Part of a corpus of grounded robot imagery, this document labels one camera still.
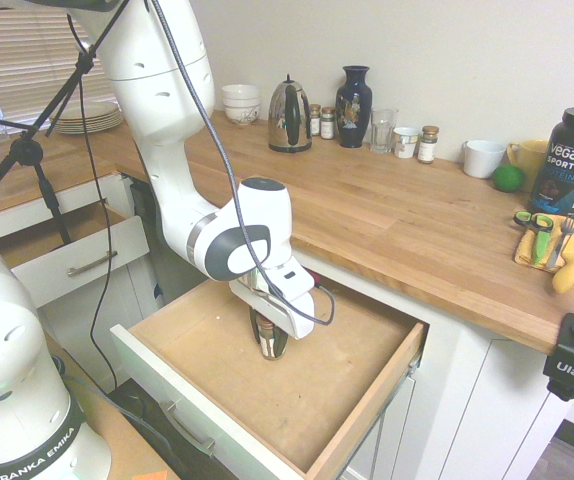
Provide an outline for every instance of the drawer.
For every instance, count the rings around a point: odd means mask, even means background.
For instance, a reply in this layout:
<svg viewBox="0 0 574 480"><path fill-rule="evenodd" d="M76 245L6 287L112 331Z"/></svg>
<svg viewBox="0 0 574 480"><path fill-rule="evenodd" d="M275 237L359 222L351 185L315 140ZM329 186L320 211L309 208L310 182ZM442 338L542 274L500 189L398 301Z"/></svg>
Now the drawer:
<svg viewBox="0 0 574 480"><path fill-rule="evenodd" d="M240 479L330 480L407 375L425 328L326 283L334 322L290 338L278 361L262 357L248 306L226 283L205 282L111 331L128 373ZM312 293L328 318L329 300Z"/></svg>
<svg viewBox="0 0 574 480"><path fill-rule="evenodd" d="M112 270L149 252L140 217L108 207ZM63 246L55 222L39 223L0 238L0 253L29 290L37 308L107 273L107 231L99 202L63 215L72 243Z"/></svg>

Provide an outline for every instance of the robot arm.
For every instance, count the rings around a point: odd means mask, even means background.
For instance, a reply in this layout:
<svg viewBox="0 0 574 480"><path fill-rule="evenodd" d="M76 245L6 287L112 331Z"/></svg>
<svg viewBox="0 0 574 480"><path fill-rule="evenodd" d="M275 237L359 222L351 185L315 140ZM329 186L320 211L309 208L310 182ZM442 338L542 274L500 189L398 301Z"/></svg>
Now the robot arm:
<svg viewBox="0 0 574 480"><path fill-rule="evenodd" d="M211 113L213 78L191 7L188 2L161 3L191 83ZM70 12L93 41L111 16L111 12ZM194 187L184 142L204 122L154 9L132 0L104 39L98 56L150 178L169 246L210 278L230 281L236 295L291 336L309 334L313 323L272 295L266 281L257 281L260 276L253 273L256 264L233 199L219 210ZM241 183L238 197L251 247L267 276L288 302L313 316L308 292L314 281L292 256L289 243L292 226L287 190L271 180L247 179Z"/></svg>
<svg viewBox="0 0 574 480"><path fill-rule="evenodd" d="M94 39L112 11L82 8L114 2L37 1L70 8ZM0 0L0 7L23 4L22 0ZM189 76L211 112L213 81L191 7L186 0L165 0L164 8ZM270 279L284 299L313 315L308 293L313 279L292 257L289 244L287 190L270 180L248 179L238 191L241 208L230 202L220 210L196 192L184 141L202 127L203 119L147 1L131 0L99 56L143 158L169 245L211 278L231 280L238 296L284 331L296 338L307 335L313 323L270 293L276 290L266 283ZM247 241L241 239L241 211L265 275L259 275ZM107 444L76 414L74 405L51 362L29 294L0 257L0 480L51 479L67 473L84 480L106 478Z"/></svg>

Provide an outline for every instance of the green scissors handle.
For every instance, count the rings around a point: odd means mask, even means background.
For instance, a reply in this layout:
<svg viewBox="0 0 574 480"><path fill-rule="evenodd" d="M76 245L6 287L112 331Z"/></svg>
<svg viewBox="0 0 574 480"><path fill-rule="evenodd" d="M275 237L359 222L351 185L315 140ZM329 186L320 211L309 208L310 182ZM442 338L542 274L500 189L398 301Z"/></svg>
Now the green scissors handle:
<svg viewBox="0 0 574 480"><path fill-rule="evenodd" d="M532 215L523 210L514 214L514 222L523 227L533 228L536 231L536 241L534 242L531 259L534 264L540 263L543 255L545 255L545 249L549 243L551 231L554 228L554 221L542 213L534 213Z"/></svg>

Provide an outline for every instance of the window blinds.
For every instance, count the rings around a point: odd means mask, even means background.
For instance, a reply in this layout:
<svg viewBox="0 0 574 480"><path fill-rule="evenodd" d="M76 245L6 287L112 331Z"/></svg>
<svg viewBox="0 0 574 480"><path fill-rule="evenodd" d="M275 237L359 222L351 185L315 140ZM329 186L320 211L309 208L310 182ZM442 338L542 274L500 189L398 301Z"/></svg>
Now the window blinds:
<svg viewBox="0 0 574 480"><path fill-rule="evenodd" d="M82 27L74 25L88 42ZM64 10L0 10L0 106L5 119L33 123L74 71L77 59ZM83 77L85 101L114 100L98 59L94 63ZM78 102L76 90L69 105Z"/></svg>

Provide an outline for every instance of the drinking glass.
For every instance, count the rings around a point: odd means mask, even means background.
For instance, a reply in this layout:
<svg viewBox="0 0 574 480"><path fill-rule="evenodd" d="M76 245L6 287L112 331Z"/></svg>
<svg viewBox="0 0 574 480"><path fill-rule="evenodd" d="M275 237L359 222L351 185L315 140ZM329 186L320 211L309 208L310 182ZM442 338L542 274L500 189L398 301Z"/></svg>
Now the drinking glass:
<svg viewBox="0 0 574 480"><path fill-rule="evenodd" d="M396 126L398 109L382 108L371 111L371 144L369 149L374 153L391 151L391 136Z"/></svg>

